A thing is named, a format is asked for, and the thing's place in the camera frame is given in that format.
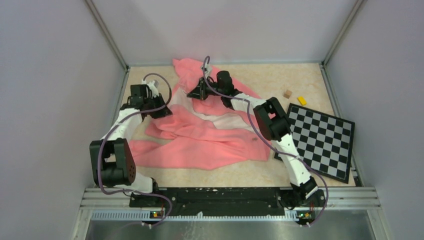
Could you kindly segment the small yellow block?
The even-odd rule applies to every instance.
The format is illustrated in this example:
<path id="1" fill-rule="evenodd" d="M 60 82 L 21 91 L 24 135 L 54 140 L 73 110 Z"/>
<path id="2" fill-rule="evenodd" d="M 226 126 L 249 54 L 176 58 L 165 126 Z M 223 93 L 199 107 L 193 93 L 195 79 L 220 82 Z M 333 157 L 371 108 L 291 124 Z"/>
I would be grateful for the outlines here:
<path id="1" fill-rule="evenodd" d="M 304 98 L 304 97 L 299 96 L 299 97 L 297 98 L 297 100 L 298 100 L 298 102 L 300 103 L 300 105 L 301 105 L 301 106 L 305 106 L 305 105 L 307 105 L 307 101 L 305 100 L 305 98 Z"/>

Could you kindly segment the small wooden cube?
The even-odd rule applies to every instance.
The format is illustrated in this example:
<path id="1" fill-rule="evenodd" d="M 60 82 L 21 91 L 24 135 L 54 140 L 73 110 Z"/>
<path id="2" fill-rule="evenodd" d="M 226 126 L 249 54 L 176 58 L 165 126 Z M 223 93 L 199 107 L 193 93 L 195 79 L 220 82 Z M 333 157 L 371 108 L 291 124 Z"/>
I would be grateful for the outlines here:
<path id="1" fill-rule="evenodd" d="M 286 99 L 290 99 L 290 97 L 292 96 L 293 92 L 289 89 L 287 89 L 284 93 L 283 93 L 283 97 Z"/>

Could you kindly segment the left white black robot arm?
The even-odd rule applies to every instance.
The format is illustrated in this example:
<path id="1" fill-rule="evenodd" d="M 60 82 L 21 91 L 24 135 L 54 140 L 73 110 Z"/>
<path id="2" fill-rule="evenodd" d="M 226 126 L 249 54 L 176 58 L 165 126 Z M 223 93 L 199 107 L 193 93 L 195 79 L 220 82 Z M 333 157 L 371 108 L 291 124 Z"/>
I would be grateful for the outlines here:
<path id="1" fill-rule="evenodd" d="M 93 180 L 105 195 L 131 193 L 141 196 L 149 207 L 160 200 L 172 205 L 171 200 L 159 193 L 156 181 L 137 172 L 130 148 L 130 139 L 145 117 L 168 117 L 172 111 L 157 88 L 157 82 L 130 86 L 130 95 L 119 108 L 110 130 L 89 145 Z"/>

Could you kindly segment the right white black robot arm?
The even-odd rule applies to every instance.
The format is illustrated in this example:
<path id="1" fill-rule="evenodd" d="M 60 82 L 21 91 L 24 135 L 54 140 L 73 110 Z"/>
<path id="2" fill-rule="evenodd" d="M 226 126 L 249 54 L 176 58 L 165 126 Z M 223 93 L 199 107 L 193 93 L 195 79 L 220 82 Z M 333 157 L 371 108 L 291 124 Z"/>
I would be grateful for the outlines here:
<path id="1" fill-rule="evenodd" d="M 318 190 L 312 176 L 314 170 L 302 159 L 293 139 L 287 113 L 275 97 L 262 99 L 238 90 L 228 71 L 219 71 L 216 78 L 204 73 L 195 86 L 188 88 L 187 97 L 205 101 L 209 96 L 220 97 L 224 107 L 242 111 L 253 131 L 274 152 L 282 156 L 288 171 L 292 192 L 288 197 L 280 197 L 279 203 L 290 210 L 307 206 Z"/>

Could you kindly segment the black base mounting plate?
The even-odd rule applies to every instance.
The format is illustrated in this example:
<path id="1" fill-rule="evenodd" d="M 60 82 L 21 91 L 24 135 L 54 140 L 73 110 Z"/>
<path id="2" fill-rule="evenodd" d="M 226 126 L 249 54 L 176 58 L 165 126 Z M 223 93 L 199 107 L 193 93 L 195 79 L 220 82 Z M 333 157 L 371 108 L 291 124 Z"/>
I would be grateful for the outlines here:
<path id="1" fill-rule="evenodd" d="M 280 187 L 169 187 L 159 188 L 156 196 L 131 194 L 131 208 L 172 206 L 171 217 L 262 217 L 282 216 L 296 207 L 307 210 L 323 207 L 324 191 L 319 189 L 303 199 L 292 188 Z"/>

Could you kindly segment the aluminium front rail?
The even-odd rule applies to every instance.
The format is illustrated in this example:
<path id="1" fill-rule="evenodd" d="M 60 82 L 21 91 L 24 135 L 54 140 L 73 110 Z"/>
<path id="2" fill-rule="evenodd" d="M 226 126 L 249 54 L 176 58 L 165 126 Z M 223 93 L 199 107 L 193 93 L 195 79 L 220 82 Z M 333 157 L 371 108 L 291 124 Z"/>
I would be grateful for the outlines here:
<path id="1" fill-rule="evenodd" d="M 130 193 L 106 195 L 85 190 L 80 208 L 93 220 L 143 221 L 289 221 L 312 223 L 321 210 L 358 211 L 381 207 L 372 187 L 320 188 L 299 200 L 288 187 L 218 187 L 160 189 L 161 197 Z"/>

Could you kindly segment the pink zip-up jacket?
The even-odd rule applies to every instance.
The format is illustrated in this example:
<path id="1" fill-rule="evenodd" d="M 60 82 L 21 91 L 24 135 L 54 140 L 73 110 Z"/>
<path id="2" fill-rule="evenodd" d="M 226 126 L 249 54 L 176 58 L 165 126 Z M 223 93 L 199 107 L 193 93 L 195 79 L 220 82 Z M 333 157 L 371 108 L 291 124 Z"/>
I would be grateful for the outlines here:
<path id="1" fill-rule="evenodd" d="M 172 115 L 152 119 L 145 127 L 145 139 L 129 142 L 135 164 L 213 170 L 248 160 L 267 161 L 270 148 L 254 133 L 252 108 L 226 108 L 219 96 L 187 97 L 203 75 L 202 62 L 182 58 L 172 64 L 178 76 L 168 106 Z"/>

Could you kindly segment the black white checkerboard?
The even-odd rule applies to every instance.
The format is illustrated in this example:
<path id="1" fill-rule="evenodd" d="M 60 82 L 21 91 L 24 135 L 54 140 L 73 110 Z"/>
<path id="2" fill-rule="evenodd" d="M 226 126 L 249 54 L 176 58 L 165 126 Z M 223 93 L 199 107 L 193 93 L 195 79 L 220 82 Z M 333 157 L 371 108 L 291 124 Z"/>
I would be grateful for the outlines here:
<path id="1" fill-rule="evenodd" d="M 347 184 L 355 123 L 293 103 L 287 114 L 293 142 L 303 161 L 320 175 Z"/>

